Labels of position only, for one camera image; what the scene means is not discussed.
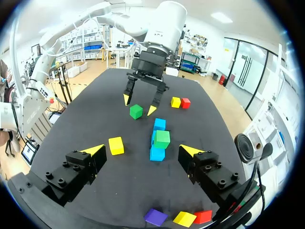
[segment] bolt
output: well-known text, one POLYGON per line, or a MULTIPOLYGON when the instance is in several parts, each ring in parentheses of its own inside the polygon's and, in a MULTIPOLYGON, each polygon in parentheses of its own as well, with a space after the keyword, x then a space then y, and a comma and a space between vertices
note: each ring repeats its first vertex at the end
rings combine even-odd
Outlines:
POLYGON ((53 179, 53 174, 52 173, 50 173, 50 172, 46 172, 46 177, 47 177, 47 179, 53 179))
POLYGON ((77 171, 80 170, 80 167, 79 167, 78 165, 74 165, 74 166, 73 166, 73 170, 77 172, 77 171))
POLYGON ((223 188, 225 186, 225 184, 226 184, 226 181, 221 179, 220 181, 218 181, 217 185, 218 185, 218 187, 223 188))
POLYGON ((209 172, 211 169, 212 169, 211 166, 205 166, 205 167, 204 167, 204 171, 205 171, 205 172, 209 172))
POLYGON ((62 166, 64 166, 65 168, 68 168, 68 167, 69 167, 69 164, 68 164, 68 162, 64 161, 64 162, 62 163, 62 166))
POLYGON ((66 185, 66 181, 62 178, 58 179, 57 183, 61 186, 64 187, 66 185))
POLYGON ((232 173, 231 179, 232 180, 237 180, 238 179, 238 173, 232 173))
POLYGON ((222 166, 222 163, 220 161, 216 163, 217 168, 221 168, 221 166, 222 166))

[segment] black tablecloth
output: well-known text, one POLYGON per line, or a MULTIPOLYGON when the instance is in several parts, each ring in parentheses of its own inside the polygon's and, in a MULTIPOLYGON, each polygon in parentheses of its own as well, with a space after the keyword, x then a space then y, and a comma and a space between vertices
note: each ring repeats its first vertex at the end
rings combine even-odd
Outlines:
POLYGON ((244 182, 234 142, 215 105, 197 82, 164 75, 170 90, 150 116, 146 115, 156 87, 136 82, 131 105, 138 104, 144 111, 141 118, 133 120, 123 99, 128 71, 106 70, 72 101, 44 139, 31 171, 45 179, 45 172, 61 165, 68 152, 105 144, 106 164, 93 184, 86 185, 72 203, 66 204, 66 209, 99 222, 129 227, 152 227, 143 219, 150 208, 168 214, 163 226, 170 228, 183 228, 173 223, 180 211, 212 209, 215 214, 218 206, 198 184, 190 182, 177 160, 180 144, 210 149, 244 182), (172 96, 189 98, 190 108, 172 108, 172 96), (149 160, 155 118, 166 120, 166 130, 171 135, 162 162, 149 160), (108 139, 117 136, 123 139, 125 153, 112 156, 108 139))

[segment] purple cube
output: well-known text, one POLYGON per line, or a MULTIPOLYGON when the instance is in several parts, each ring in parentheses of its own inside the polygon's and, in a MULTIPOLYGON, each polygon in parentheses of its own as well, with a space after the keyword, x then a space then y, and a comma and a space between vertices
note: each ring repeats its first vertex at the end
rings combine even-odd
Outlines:
POLYGON ((162 212, 159 212, 155 209, 150 209, 149 212, 146 214, 146 216, 144 217, 145 221, 146 222, 149 222, 153 225, 156 225, 156 226, 161 226, 164 221, 166 220, 167 218, 167 215, 162 213, 162 212))

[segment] glass door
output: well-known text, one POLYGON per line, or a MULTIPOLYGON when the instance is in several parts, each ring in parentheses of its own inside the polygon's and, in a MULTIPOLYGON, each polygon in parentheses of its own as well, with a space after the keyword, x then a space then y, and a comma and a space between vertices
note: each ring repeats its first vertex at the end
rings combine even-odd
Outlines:
POLYGON ((238 41, 236 40, 228 38, 224 39, 223 52, 216 69, 216 74, 218 76, 225 75, 226 78, 228 77, 234 62, 237 45, 238 41))
POLYGON ((253 44, 239 42, 235 63, 226 88, 246 109, 262 77, 267 51, 253 44))

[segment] yellow cube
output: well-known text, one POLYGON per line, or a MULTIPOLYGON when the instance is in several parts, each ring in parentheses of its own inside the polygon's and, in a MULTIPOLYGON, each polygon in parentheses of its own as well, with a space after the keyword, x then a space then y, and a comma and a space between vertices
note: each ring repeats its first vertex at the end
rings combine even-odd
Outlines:
POLYGON ((121 137, 109 138, 109 148, 112 155, 118 155, 124 153, 124 146, 121 137))
POLYGON ((172 107, 179 108, 180 107, 180 103, 181 103, 180 98, 177 98, 177 97, 173 97, 172 98, 172 101, 171 101, 172 107))
POLYGON ((177 217, 173 220, 173 222, 189 228, 196 219, 196 217, 197 217, 196 215, 181 211, 179 212, 177 217))

